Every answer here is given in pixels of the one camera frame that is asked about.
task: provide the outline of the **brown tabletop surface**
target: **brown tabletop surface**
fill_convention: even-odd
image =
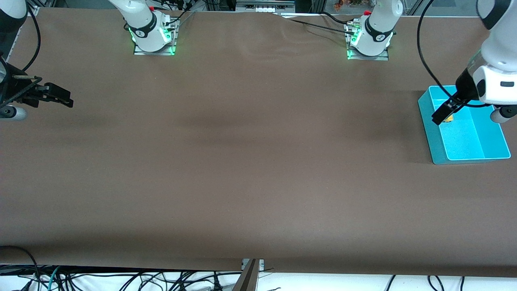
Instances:
[[[75,103],[0,124],[1,244],[48,265],[517,276],[517,159],[432,164],[418,18],[387,62],[269,13],[196,13],[175,56],[134,56],[117,10],[37,19],[28,73]],[[486,36],[476,18],[428,18],[422,45],[452,84]],[[35,46],[28,19],[10,63]]]

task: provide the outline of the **blue plastic bin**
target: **blue plastic bin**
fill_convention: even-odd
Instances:
[[[445,89],[450,94],[456,92],[456,86],[445,86]],[[440,87],[431,86],[418,100],[433,163],[486,163],[511,157],[501,126],[490,119],[493,106],[463,107],[453,114],[452,122],[443,122],[440,126],[434,124],[431,115],[447,99]]]

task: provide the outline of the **white floor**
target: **white floor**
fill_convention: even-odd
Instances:
[[[199,272],[191,279],[198,279],[211,272]],[[179,273],[166,273],[167,280],[178,278]],[[347,275],[347,274],[302,274],[302,273],[261,273],[258,280],[257,291],[271,291],[280,287],[279,291],[385,291],[390,275]],[[222,275],[219,281],[222,286],[234,284],[238,275]],[[76,285],[84,291],[117,291],[129,279],[129,277],[80,277],[74,280]],[[459,291],[460,277],[440,276],[444,284],[444,291]],[[28,279],[15,276],[0,276],[0,291],[20,290]],[[155,281],[165,290],[165,284]],[[137,291],[141,281],[134,280],[127,291]],[[193,284],[187,291],[201,290],[204,286],[213,287],[213,284],[201,282]],[[36,285],[31,286],[31,291],[36,291]],[[433,291],[427,283],[426,276],[398,275],[391,286],[390,291]],[[517,279],[513,278],[479,278],[467,277],[464,291],[515,291]],[[161,291],[154,284],[147,284],[143,291]]]

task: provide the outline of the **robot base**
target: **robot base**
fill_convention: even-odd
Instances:
[[[171,38],[171,42],[167,43],[163,48],[157,50],[155,52],[146,52],[139,48],[136,44],[134,45],[133,54],[134,55],[175,55],[176,54],[176,45],[178,42],[178,31],[179,31],[179,23],[177,20],[174,23],[170,24],[168,29],[169,32],[165,33],[165,36]]]
[[[352,39],[354,37],[357,37],[357,35],[360,33],[360,23],[359,19],[356,18],[353,21],[349,21],[347,24],[344,24],[343,27],[345,28],[345,31],[351,31],[354,34],[349,35],[345,34],[345,41],[346,41],[346,56],[349,60],[369,60],[369,61],[388,61],[389,55],[388,55],[388,49],[384,49],[382,53],[376,56],[368,56],[360,53],[355,47],[353,47],[350,43],[352,42]]]

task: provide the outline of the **teal cable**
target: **teal cable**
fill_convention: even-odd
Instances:
[[[52,290],[52,281],[54,280],[54,277],[56,276],[56,273],[57,273],[57,270],[59,269],[59,267],[61,266],[57,266],[54,271],[52,272],[52,275],[50,275],[50,279],[49,279],[49,288],[47,289],[48,291]]]

